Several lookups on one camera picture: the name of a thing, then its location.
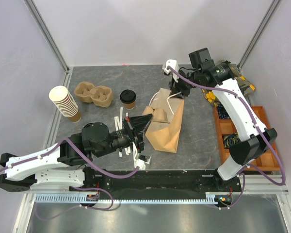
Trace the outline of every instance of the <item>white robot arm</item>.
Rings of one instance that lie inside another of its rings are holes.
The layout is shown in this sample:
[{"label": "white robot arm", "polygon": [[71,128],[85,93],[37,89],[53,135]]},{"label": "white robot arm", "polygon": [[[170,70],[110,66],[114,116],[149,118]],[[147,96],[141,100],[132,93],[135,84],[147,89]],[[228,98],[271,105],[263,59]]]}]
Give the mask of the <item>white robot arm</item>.
[{"label": "white robot arm", "polygon": [[205,87],[205,89],[213,91],[226,109],[241,140],[240,143],[230,147],[231,156],[217,169],[220,178],[223,181],[228,181],[235,177],[246,164],[257,159],[268,149],[257,127],[261,129],[270,143],[276,139],[277,132],[275,129],[268,130],[253,112],[238,87],[237,80],[228,66],[229,62],[221,62],[215,65],[207,48],[192,52],[189,57],[193,67],[192,72],[185,74],[182,70],[179,71],[176,60],[168,60],[162,68],[165,75],[173,70],[173,75],[178,73],[178,75],[186,77],[191,82],[173,77],[169,83],[171,95],[181,92],[178,97],[183,98],[189,95],[192,88],[196,86]]},{"label": "white robot arm", "polygon": [[80,157],[67,142],[21,157],[5,153],[1,156],[0,164],[8,169],[0,175],[0,188],[9,192],[20,192],[40,188],[69,189],[87,183],[92,184],[90,168],[83,170],[54,168],[84,165],[92,161],[92,155],[101,157],[126,147],[131,147],[133,151],[134,167],[146,169],[150,166],[151,158],[140,155],[140,152],[144,149],[143,133],[151,119],[152,114],[126,117],[123,120],[124,128],[111,133],[101,122],[87,124],[81,133],[69,137],[84,158]]}]

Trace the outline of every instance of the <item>white cable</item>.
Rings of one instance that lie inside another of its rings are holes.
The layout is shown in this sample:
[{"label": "white cable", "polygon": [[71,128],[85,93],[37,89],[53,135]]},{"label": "white cable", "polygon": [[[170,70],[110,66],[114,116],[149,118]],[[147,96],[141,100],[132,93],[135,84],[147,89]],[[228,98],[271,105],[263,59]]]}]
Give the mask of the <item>white cable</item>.
[{"label": "white cable", "polygon": [[149,105],[148,105],[148,106],[150,106],[150,105],[151,105],[151,103],[152,103],[153,99],[156,97],[156,95],[157,95],[158,93],[159,93],[159,92],[155,93],[155,94],[152,96],[152,98],[151,98],[151,100],[150,100],[150,103],[149,103]]},{"label": "white cable", "polygon": [[169,106],[169,109],[170,109],[170,111],[171,111],[171,113],[174,115],[174,112],[173,112],[173,110],[171,109],[171,106],[170,106],[170,104],[169,104],[169,99],[170,98],[172,98],[172,97],[174,97],[174,96],[176,96],[176,95],[178,95],[178,94],[180,94],[181,92],[178,92],[178,93],[176,93],[176,94],[173,94],[173,95],[171,95],[171,96],[169,96],[168,98],[167,98],[167,103],[168,103],[168,106]]}]

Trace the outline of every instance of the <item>orange tray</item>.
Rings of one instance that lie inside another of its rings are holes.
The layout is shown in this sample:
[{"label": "orange tray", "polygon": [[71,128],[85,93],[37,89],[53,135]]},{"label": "orange tray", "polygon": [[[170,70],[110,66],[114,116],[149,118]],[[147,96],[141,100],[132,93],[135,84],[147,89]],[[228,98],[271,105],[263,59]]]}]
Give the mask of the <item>orange tray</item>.
[{"label": "orange tray", "polygon": [[[251,106],[252,110],[258,116],[258,118],[266,125],[268,129],[270,129],[270,124],[266,117],[264,108],[262,106]],[[219,143],[219,151],[221,157],[221,163],[223,164],[225,160],[230,156],[229,149],[224,148],[223,137],[225,135],[229,135],[232,133],[237,133],[236,128],[230,119],[219,119],[217,107],[213,109],[215,127],[217,130],[217,137]],[[276,144],[273,143],[273,148],[278,154]],[[266,151],[263,155],[261,155],[258,159],[252,162],[252,164],[258,166],[262,171],[279,171],[280,167],[275,159],[274,155],[270,150]],[[246,168],[245,170],[255,170],[253,167]]]}]

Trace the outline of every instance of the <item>black coffee cup lid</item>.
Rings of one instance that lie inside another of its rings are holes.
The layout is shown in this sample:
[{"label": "black coffee cup lid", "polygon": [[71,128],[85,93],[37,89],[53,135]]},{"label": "black coffee cup lid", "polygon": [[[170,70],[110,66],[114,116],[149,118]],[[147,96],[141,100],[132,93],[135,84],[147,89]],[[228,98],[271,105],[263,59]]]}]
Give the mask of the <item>black coffee cup lid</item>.
[{"label": "black coffee cup lid", "polygon": [[136,93],[132,90],[124,90],[120,95],[122,103],[130,104],[136,100]]}]

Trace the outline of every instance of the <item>gray table surface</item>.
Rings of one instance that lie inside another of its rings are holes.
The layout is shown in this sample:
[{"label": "gray table surface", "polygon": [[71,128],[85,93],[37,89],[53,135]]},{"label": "gray table surface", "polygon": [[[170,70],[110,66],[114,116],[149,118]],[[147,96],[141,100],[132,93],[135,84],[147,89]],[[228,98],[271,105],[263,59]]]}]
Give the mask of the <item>gray table surface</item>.
[{"label": "gray table surface", "polygon": [[[79,106],[82,118],[73,123],[62,116],[56,141],[79,133],[90,122],[103,122],[110,131],[114,131],[114,117],[120,115],[120,107],[123,106],[119,98],[123,90],[136,92],[135,108],[124,112],[128,111],[132,117],[138,116],[159,88],[168,89],[170,79],[171,76],[163,75],[162,66],[75,67],[68,89]],[[110,87],[114,94],[111,106],[101,108],[79,101],[74,89],[83,81]],[[185,100],[177,153],[155,151],[145,137],[143,154],[152,156],[150,169],[215,169],[221,164],[212,107],[200,89],[192,89]],[[118,152],[94,158],[94,163],[108,170],[133,169],[132,155],[120,158]]]}]

